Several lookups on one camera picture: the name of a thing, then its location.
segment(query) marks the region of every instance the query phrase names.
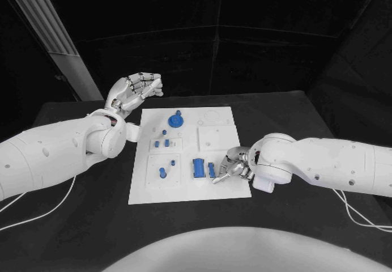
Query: robotic hand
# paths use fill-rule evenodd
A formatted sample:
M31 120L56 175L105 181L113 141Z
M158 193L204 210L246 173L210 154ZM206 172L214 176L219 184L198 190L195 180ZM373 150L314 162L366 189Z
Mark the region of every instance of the robotic hand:
M392 148L338 139L295 141L272 133L250 148L227 151L211 183L239 175L270 193L292 174L315 186L392 197Z
M0 201L61 183L136 142L141 127L123 118L148 96L161 96L161 75L138 73L113 84L105 108L84 118L38 126L0 143Z

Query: robotic arm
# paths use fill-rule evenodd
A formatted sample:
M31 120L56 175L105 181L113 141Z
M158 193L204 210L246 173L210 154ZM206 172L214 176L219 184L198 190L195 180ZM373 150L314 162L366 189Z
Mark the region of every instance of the robotic arm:
M161 96L161 75L138 73L113 84L105 108L84 118L38 126L0 143L0 201L66 181L116 157L141 127L123 121L148 96Z
M348 192L392 197L392 148L338 140L268 134L250 148L227 151L213 183L239 175L270 193L295 174L306 183Z

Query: black table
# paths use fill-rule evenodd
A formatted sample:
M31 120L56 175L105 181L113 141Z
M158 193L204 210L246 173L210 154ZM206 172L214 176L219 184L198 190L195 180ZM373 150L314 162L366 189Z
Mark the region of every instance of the black table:
M332 135L302 91L229 96L146 99L141 108L230 106L242 146L272 132L293 139ZM44 104L34 126L82 118L103 101ZM154 241L187 231L223 226L273 228L317 238L392 267L392 234L357 226L329 189L296 176L272 194L250 187L252 198L128 205L136 145L126 142L116 158L76 176L69 197L41 219L0 232L1 271L100 271ZM27 193L0 214L7 226L46 213L61 200L70 181ZM390 224L370 195L347 193L368 219Z

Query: table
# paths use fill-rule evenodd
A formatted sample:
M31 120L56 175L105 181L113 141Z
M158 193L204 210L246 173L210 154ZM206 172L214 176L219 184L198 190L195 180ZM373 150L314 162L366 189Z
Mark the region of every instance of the table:
M103 104L47 103L34 126L82 118ZM273 132L293 139L332 137L302 91L157 97L145 100L125 121L139 122L141 108L221 106L230 106L242 146ZM298 233L392 267L392 234L357 226L334 192L308 185L296 176L291 183L275 186L272 194L250 187L252 198L128 205L135 149L135 143L126 142L118 157L76 176L67 199L48 216L0 232L1 271L100 271L154 241L224 226ZM0 227L46 213L69 186L70 180L27 193L0 214ZM347 193L347 199L374 223L390 224L371 195Z

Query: white board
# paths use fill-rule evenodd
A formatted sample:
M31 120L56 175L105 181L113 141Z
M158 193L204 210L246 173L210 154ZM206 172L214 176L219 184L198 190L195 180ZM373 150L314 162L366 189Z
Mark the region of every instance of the white board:
M182 125L172 128L167 120L177 109ZM136 143L128 204L252 196L246 180L236 176L211 184L208 176L208 163L213 163L217 175L227 149L240 145L230 107L142 109L139 125L142 133ZM204 178L193 178L195 158L204 159ZM159 178L161 167L165 178Z

